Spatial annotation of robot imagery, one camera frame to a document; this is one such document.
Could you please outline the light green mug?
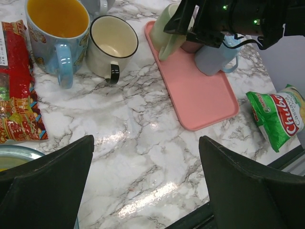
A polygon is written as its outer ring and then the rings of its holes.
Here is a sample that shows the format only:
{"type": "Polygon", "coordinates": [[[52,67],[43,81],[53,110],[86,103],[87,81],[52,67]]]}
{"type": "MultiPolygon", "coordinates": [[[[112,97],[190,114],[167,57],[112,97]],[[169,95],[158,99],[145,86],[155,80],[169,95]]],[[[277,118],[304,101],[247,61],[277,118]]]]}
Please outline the light green mug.
{"type": "Polygon", "coordinates": [[[186,41],[185,35],[168,34],[165,33],[164,27],[175,14],[178,9],[178,4],[172,3],[168,5],[155,21],[149,37],[156,51],[159,52],[158,59],[165,61],[171,54],[179,49],[186,41]]]}

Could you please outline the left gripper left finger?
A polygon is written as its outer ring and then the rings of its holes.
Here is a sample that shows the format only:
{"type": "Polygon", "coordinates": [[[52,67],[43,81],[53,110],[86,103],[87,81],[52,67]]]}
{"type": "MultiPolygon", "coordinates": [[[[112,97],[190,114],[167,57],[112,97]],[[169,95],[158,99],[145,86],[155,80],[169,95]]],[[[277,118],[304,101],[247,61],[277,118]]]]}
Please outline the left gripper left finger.
{"type": "Polygon", "coordinates": [[[72,229],[94,152],[94,137],[79,140],[0,174],[2,229],[72,229]]]}

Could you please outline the red candy bag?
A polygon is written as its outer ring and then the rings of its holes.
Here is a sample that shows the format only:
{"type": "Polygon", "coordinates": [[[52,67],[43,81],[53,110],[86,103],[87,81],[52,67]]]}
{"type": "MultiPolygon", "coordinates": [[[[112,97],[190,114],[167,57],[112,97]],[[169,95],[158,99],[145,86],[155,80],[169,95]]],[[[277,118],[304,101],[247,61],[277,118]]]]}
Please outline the red candy bag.
{"type": "Polygon", "coordinates": [[[46,140],[22,20],[0,23],[0,142],[46,140]]]}

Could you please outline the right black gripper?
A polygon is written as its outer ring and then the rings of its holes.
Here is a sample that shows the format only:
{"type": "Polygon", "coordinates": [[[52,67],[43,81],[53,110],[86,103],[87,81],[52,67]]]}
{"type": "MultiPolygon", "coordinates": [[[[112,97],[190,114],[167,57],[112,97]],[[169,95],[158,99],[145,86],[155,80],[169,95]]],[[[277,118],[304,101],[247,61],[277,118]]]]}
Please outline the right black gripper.
{"type": "Polygon", "coordinates": [[[219,48],[225,35],[235,38],[238,34],[234,28],[237,3],[237,0],[181,0],[163,31],[186,35],[189,42],[219,48]],[[199,9],[189,29],[195,7],[199,9]]]}

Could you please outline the cream mug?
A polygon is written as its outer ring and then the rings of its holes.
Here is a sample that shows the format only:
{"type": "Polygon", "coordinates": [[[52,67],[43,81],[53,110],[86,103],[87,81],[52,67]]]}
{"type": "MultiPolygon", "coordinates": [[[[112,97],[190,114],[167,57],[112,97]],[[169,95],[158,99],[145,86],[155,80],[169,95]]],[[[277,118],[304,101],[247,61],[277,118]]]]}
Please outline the cream mug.
{"type": "Polygon", "coordinates": [[[138,36],[129,23],[116,16],[99,16],[90,26],[86,64],[91,72],[115,85],[138,46],[138,36]]]}

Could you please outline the teal plastic fruit bowl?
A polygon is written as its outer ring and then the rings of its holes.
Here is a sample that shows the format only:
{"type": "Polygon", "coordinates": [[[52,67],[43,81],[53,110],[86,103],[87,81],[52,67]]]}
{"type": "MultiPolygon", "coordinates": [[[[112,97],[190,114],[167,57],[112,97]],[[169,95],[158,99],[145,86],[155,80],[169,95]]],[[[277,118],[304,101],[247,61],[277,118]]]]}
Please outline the teal plastic fruit bowl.
{"type": "Polygon", "coordinates": [[[0,146],[0,171],[20,166],[44,156],[43,153],[24,146],[0,146]]]}

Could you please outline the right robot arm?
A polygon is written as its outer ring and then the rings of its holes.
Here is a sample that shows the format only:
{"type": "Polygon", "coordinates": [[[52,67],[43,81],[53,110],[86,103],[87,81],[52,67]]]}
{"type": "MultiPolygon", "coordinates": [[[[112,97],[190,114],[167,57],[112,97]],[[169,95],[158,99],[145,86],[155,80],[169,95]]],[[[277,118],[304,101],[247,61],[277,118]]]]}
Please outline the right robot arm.
{"type": "Polygon", "coordinates": [[[236,45],[257,44],[266,50],[284,36],[305,34],[303,0],[182,0],[163,30],[219,48],[226,35],[236,40],[257,37],[236,45]]]}

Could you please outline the pink tray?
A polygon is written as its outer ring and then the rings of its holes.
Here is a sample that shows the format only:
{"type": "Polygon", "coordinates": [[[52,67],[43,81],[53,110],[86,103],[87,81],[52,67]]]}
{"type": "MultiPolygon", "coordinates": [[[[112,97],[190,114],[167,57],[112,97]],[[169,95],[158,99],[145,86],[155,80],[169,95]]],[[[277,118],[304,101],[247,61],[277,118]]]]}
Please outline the pink tray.
{"type": "Polygon", "coordinates": [[[155,22],[149,21],[144,33],[163,77],[181,125],[197,131],[239,113],[239,103],[224,72],[213,76],[200,72],[194,54],[178,49],[166,61],[159,61],[149,33],[155,22]]]}

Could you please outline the blue butterfly mug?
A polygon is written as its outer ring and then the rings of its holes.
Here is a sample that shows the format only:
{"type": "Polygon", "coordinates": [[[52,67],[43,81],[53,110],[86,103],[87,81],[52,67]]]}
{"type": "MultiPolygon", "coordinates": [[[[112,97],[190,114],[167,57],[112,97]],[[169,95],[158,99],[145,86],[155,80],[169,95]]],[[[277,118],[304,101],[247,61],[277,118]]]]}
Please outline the blue butterfly mug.
{"type": "Polygon", "coordinates": [[[85,56],[90,16],[78,0],[28,0],[25,13],[36,64],[69,89],[85,56]]]}

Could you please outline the grey-blue mug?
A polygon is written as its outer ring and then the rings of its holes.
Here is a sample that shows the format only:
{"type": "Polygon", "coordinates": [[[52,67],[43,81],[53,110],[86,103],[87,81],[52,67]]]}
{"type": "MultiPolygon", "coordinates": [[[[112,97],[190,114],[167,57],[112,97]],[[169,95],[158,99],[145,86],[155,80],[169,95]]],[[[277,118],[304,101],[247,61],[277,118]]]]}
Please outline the grey-blue mug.
{"type": "Polygon", "coordinates": [[[80,0],[91,16],[106,15],[115,0],[80,0]]]}

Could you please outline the green cassava chips bag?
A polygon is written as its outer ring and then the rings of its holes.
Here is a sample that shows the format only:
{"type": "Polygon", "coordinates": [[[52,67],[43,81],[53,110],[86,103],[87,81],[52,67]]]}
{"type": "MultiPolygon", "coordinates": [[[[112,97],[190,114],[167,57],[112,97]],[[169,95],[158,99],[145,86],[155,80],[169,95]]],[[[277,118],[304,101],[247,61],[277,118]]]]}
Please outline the green cassava chips bag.
{"type": "Polygon", "coordinates": [[[254,119],[275,152],[305,127],[305,100],[288,84],[274,94],[247,92],[254,119]]]}

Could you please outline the light blue faceted mug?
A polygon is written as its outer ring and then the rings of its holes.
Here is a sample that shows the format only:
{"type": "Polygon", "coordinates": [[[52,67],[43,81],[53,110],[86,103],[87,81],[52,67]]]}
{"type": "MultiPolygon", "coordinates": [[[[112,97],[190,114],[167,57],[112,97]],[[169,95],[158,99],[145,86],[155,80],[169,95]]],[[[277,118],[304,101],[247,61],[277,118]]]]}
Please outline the light blue faceted mug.
{"type": "Polygon", "coordinates": [[[219,71],[232,73],[238,68],[238,53],[241,50],[241,47],[233,47],[240,43],[241,40],[236,40],[234,36],[225,36],[219,48],[203,46],[195,54],[196,67],[208,76],[213,76],[219,71]]]}

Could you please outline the purple mug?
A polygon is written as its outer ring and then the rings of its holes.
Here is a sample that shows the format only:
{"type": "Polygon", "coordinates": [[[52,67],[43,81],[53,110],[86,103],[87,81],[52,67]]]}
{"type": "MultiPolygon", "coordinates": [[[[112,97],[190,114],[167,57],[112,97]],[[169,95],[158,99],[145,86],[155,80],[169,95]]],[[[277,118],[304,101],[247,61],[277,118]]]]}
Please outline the purple mug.
{"type": "Polygon", "coordinates": [[[203,47],[203,44],[190,42],[190,41],[185,41],[181,46],[181,48],[184,51],[186,51],[187,53],[196,53],[202,47],[203,47]]]}

